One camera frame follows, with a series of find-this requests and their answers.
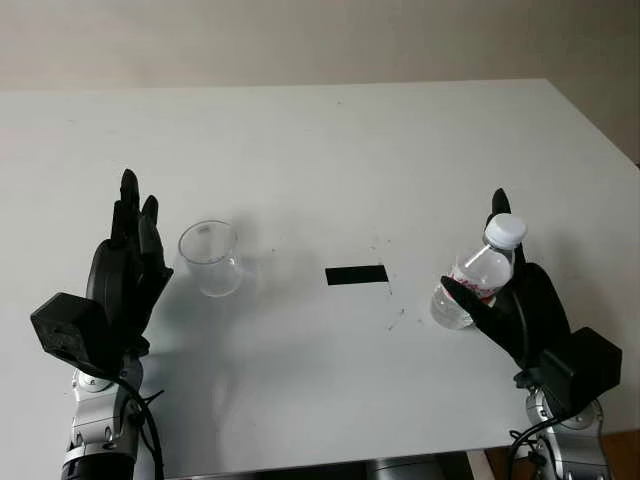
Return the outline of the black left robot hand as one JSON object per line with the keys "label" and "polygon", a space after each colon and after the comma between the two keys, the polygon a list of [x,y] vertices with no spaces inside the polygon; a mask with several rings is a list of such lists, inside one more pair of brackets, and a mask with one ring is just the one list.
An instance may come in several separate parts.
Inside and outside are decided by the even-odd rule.
{"label": "black left robot hand", "polygon": [[114,203],[111,234],[96,249],[86,290],[106,317],[100,327],[106,341],[100,368],[110,373],[120,369],[125,355],[148,352],[143,333],[173,274],[164,259],[158,211],[155,196],[140,201],[138,179],[126,169],[120,198]]}

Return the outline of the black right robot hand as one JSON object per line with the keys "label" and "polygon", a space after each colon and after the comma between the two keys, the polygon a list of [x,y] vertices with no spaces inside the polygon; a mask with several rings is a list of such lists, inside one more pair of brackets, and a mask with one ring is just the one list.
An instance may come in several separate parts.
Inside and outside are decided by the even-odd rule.
{"label": "black right robot hand", "polygon": [[430,312],[453,330],[474,326],[522,370],[570,335],[568,320],[547,273],[525,260],[525,222],[512,214],[503,189],[492,197],[482,245],[456,258],[434,290]]}

